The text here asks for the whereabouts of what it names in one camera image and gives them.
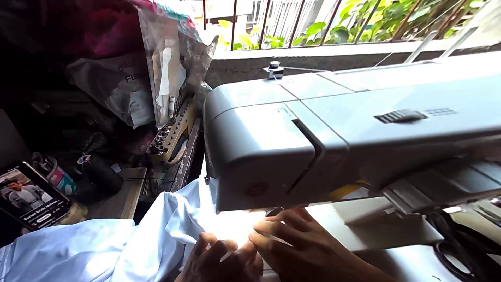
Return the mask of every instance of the man in photo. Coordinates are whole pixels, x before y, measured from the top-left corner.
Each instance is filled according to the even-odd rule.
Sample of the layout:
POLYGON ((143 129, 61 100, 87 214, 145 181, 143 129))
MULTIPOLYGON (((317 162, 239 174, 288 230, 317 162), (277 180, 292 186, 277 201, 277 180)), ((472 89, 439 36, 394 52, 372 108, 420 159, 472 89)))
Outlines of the man in photo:
POLYGON ((9 201, 20 208, 23 212, 27 213, 33 209, 42 206, 44 203, 52 200, 45 191, 36 185, 23 186, 16 179, 5 179, 2 183, 5 187, 11 189, 9 193, 9 201))

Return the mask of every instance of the thread spool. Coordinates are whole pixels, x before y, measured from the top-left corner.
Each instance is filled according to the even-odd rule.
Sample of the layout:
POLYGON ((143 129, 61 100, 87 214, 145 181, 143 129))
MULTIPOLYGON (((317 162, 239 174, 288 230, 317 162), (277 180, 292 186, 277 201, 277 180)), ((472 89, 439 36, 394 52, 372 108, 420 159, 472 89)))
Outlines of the thread spool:
POLYGON ((122 189, 123 179, 100 156, 85 155, 77 163, 101 193, 112 195, 122 189))

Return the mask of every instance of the window sill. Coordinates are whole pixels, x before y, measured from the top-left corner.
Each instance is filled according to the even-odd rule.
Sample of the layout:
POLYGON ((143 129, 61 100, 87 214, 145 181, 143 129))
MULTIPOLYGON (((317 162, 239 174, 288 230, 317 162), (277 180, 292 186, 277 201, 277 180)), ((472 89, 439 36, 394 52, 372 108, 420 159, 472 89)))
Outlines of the window sill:
MULTIPOLYGON (((431 41, 423 52, 444 51, 449 48, 457 38, 449 38, 431 41)), ((316 46, 305 48, 277 48, 261 50, 226 51, 223 48, 216 48, 213 60, 238 60, 256 58, 275 57, 325 57, 325 56, 348 56, 364 54, 389 54, 389 53, 411 53, 421 44, 421 41, 396 42, 396 43, 362 43, 316 46)), ((471 41, 466 41, 461 48, 481 47, 471 41)))

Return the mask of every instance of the hand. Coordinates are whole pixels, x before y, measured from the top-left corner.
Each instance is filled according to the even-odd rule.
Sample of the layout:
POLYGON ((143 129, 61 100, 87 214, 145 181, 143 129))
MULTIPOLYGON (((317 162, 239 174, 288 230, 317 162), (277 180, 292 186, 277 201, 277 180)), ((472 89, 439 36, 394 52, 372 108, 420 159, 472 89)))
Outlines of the hand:
POLYGON ((184 270, 174 282, 255 282, 261 276, 263 260, 252 242, 237 249, 234 241, 217 241, 214 234, 201 233, 184 270), (230 255, 221 261, 228 252, 230 255))
POLYGON ((249 234, 281 282, 391 282, 392 278, 366 263, 332 237, 304 209, 285 210, 254 225, 249 234), (290 245, 269 239, 273 235, 290 245))

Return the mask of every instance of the concrete ledge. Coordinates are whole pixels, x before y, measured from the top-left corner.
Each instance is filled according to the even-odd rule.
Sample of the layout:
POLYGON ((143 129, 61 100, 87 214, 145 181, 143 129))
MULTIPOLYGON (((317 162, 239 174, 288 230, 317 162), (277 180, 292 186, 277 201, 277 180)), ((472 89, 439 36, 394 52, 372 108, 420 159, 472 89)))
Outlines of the concrete ledge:
MULTIPOLYGON (((333 71, 372 67, 388 54, 394 53, 381 65, 401 64, 420 43, 367 43, 290 49, 216 51, 205 81, 215 88, 225 83, 263 79, 267 77, 263 68, 275 59, 280 60, 283 66, 333 71)), ((432 41, 425 52, 416 58, 416 61, 435 59, 451 45, 450 39, 432 41)), ((456 50, 452 55, 501 50, 501 44, 466 47, 469 48, 456 50)), ((309 71, 286 69, 285 75, 305 72, 309 71)))

